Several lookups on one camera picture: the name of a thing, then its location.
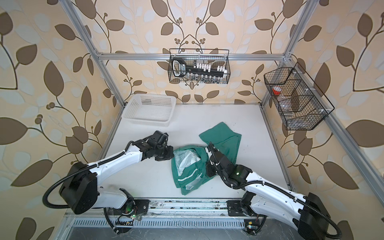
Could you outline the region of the green trousers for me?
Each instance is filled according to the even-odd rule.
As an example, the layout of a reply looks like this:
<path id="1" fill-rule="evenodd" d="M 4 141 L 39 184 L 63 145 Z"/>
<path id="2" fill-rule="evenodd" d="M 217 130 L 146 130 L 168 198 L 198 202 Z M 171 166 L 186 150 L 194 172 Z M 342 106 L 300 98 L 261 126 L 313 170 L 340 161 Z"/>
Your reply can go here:
<path id="1" fill-rule="evenodd" d="M 201 133 L 199 137 L 207 145 L 212 143 L 231 163 L 236 163 L 241 134 L 233 132 L 221 122 Z M 172 176 L 176 188 L 181 190 L 183 196 L 212 179 L 208 177 L 206 170 L 206 163 L 209 161 L 205 147 L 189 145 L 174 150 L 174 157 L 171 159 Z"/>

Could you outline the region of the white plastic mesh basket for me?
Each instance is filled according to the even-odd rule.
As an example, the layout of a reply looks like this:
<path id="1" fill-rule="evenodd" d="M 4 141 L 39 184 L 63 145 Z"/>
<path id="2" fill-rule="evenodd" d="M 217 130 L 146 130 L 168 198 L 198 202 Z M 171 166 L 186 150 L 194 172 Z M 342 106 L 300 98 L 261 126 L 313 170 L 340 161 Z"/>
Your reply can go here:
<path id="1" fill-rule="evenodd" d="M 136 94 L 126 104 L 121 118 L 132 124 L 167 127 L 176 102 L 173 96 Z"/>

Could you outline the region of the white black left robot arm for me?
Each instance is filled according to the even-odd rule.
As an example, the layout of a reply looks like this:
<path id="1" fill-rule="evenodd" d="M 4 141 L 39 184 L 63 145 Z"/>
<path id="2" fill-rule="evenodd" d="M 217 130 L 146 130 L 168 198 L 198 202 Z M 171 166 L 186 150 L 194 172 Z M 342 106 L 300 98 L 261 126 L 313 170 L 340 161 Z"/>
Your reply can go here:
<path id="1" fill-rule="evenodd" d="M 121 170 L 143 160 L 167 161 L 174 157 L 169 135 L 155 131 L 151 136 L 130 141 L 124 150 L 97 162 L 74 164 L 67 176 L 44 193 L 43 205 L 50 209 L 71 209 L 80 215 L 90 209 L 115 209 L 124 215 L 135 210 L 134 197 L 125 189 L 108 190 L 102 183 Z"/>

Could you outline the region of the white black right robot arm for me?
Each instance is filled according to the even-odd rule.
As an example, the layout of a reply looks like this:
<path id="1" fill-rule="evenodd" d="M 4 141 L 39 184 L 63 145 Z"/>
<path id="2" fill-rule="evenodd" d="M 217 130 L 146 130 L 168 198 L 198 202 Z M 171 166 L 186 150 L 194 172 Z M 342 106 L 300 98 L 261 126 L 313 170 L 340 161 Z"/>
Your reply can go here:
<path id="1" fill-rule="evenodd" d="M 342 238 L 342 230 L 317 195 L 303 195 L 275 185 L 252 169 L 233 164 L 212 143 L 205 151 L 208 176 L 218 175 L 227 187 L 245 191 L 240 201 L 243 214 L 278 220 L 297 230 L 305 240 Z"/>

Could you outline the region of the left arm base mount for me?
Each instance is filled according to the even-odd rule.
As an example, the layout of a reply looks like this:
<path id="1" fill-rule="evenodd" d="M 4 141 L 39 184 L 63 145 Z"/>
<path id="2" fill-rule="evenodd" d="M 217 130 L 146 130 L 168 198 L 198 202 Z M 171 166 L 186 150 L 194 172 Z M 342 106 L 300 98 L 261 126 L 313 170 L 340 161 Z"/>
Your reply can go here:
<path id="1" fill-rule="evenodd" d="M 149 210 L 150 200 L 133 200 L 115 220 L 117 227 L 133 227 Z"/>

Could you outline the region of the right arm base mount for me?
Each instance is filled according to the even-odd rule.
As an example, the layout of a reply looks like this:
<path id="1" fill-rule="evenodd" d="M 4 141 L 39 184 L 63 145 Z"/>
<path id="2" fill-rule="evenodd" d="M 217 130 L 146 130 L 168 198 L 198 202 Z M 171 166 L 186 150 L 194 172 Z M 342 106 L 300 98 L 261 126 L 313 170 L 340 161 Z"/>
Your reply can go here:
<path id="1" fill-rule="evenodd" d="M 244 217 L 244 231 L 250 236 L 256 236 L 267 220 L 267 216 L 254 213 L 240 200 L 228 200 L 227 210 L 230 217 Z"/>

